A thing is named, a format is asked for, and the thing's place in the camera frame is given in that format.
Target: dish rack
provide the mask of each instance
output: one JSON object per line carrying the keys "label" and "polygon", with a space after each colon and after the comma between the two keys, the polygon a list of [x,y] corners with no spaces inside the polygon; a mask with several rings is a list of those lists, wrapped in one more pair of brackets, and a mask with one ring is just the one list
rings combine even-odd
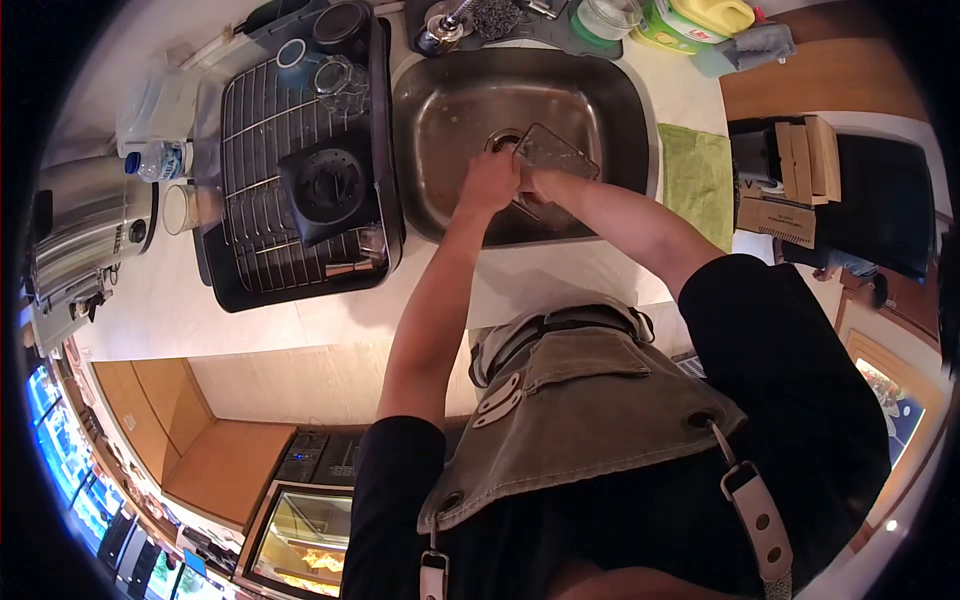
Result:
{"label": "dish rack", "polygon": [[[310,35],[317,8],[251,35],[260,59],[217,85],[216,121],[201,138],[216,148],[210,163],[219,173],[205,185],[222,195],[222,223],[205,229],[203,247],[214,294],[227,312],[236,312],[328,294],[373,288],[399,262],[405,230],[399,208],[390,137],[389,26],[374,18],[370,26],[370,86],[362,108],[331,112],[312,90],[289,90],[277,80],[276,48],[283,41]],[[371,262],[360,251],[361,229],[351,229],[305,248],[294,225],[291,203],[276,166],[284,156],[348,130],[368,132],[372,172],[386,257]]]}
{"label": "dish rack", "polygon": [[224,241],[243,286],[264,294],[328,280],[326,265],[364,260],[360,229],[304,248],[280,187],[277,162],[353,128],[369,130],[365,109],[333,113],[311,90],[277,82],[276,59],[236,76],[224,92]]}

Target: sink drain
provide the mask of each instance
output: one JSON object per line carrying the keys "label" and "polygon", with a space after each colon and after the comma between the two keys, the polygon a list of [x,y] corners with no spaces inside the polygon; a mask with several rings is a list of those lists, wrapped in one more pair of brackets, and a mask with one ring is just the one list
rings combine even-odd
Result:
{"label": "sink drain", "polygon": [[500,130],[487,139],[487,145],[484,147],[484,151],[500,152],[507,144],[517,144],[521,139],[523,139],[523,132],[521,130]]}

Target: faucet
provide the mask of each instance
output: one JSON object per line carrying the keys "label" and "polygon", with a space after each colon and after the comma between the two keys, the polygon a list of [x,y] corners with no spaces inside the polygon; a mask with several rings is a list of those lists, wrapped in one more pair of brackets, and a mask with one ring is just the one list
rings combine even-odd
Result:
{"label": "faucet", "polygon": [[464,20],[479,0],[461,0],[450,14],[431,16],[417,34],[417,48],[428,58],[436,58],[453,50],[464,36]]}

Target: stainless steel sink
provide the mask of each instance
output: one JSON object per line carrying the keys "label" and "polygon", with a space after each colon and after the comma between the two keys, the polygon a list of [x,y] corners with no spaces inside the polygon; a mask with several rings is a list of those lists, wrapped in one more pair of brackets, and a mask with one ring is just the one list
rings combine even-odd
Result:
{"label": "stainless steel sink", "polygon": [[[469,159],[542,123],[600,165],[600,179],[647,190],[648,141],[636,88],[616,65],[539,48],[484,48],[422,60],[394,87],[394,148],[404,217],[439,241]],[[593,237],[578,221],[552,230],[511,205],[485,247]]]}

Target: white countertop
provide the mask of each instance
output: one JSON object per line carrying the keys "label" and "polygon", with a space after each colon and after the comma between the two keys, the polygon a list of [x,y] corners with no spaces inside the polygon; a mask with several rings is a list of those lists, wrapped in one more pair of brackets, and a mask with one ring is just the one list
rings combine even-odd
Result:
{"label": "white countertop", "polygon": [[[403,40],[398,17],[392,14],[389,18],[394,40]],[[396,44],[392,52],[392,65],[404,61]],[[626,39],[624,57],[617,64],[640,87],[645,107],[652,110],[657,123],[727,134],[720,83],[702,76],[687,57]],[[661,177],[656,181],[657,199],[661,200]],[[408,227],[402,260],[380,287],[229,314],[217,304],[213,290],[200,281],[192,237],[186,233],[171,236],[158,224],[148,251],[123,263],[114,296],[97,311],[96,323],[83,327],[74,337],[84,358],[94,361],[391,338],[436,248]],[[554,304],[577,289],[603,292],[633,306],[671,300],[658,278],[604,241],[484,250],[473,278],[467,327],[504,324],[520,313]]]}

